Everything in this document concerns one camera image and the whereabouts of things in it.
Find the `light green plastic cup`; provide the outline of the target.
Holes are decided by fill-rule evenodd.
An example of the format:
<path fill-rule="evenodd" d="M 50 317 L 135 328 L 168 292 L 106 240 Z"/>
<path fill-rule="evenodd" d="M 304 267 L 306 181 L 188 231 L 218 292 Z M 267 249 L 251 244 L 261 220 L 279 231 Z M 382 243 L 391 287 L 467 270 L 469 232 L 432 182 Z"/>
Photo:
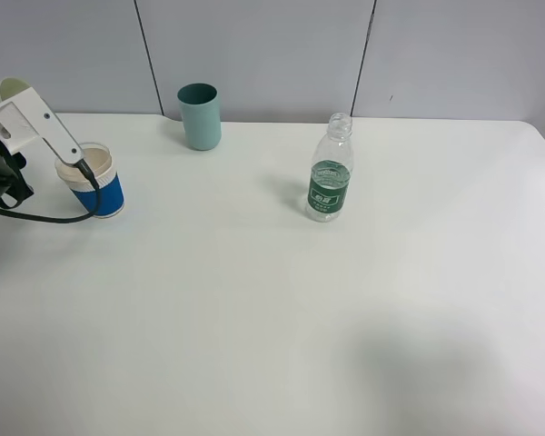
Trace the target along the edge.
<path fill-rule="evenodd" d="M 31 85 L 19 78 L 15 77 L 6 77 L 0 81 L 0 103 L 4 100 L 7 100 L 26 89 L 30 88 Z"/>

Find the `clear bottle green label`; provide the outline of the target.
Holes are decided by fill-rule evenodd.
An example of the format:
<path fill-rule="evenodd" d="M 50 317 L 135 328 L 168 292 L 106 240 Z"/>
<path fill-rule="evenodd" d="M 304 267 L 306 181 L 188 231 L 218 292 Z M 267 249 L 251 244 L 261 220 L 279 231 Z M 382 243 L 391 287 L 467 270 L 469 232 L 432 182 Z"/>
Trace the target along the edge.
<path fill-rule="evenodd" d="M 352 125 L 348 114 L 333 114 L 313 154 L 306 211 L 316 222 L 332 221 L 344 205 L 354 162 Z"/>

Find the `blue paper cup clear lid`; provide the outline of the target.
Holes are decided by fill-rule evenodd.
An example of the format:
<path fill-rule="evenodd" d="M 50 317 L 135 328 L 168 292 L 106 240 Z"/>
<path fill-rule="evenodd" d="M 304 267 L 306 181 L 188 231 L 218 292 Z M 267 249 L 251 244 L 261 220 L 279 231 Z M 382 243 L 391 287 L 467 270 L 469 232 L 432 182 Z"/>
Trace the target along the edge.
<path fill-rule="evenodd" d="M 124 194 L 109 149 L 99 143 L 82 143 L 80 146 L 100 189 L 101 204 L 94 216 L 108 218 L 119 213 L 124 207 Z M 64 164 L 59 159 L 55 160 L 54 165 L 59 178 L 65 182 L 83 207 L 91 211 L 96 204 L 96 192 L 90 182 L 78 169 Z"/>

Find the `teal plastic cup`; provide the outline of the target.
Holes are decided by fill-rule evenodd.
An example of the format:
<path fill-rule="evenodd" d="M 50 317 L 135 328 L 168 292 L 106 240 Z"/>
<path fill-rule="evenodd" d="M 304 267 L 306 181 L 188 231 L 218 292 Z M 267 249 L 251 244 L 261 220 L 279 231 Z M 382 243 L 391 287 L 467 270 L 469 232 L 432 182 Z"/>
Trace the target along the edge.
<path fill-rule="evenodd" d="M 188 145 L 197 151 L 215 148 L 222 138 L 217 89 L 210 84 L 188 84 L 177 98 Z"/>

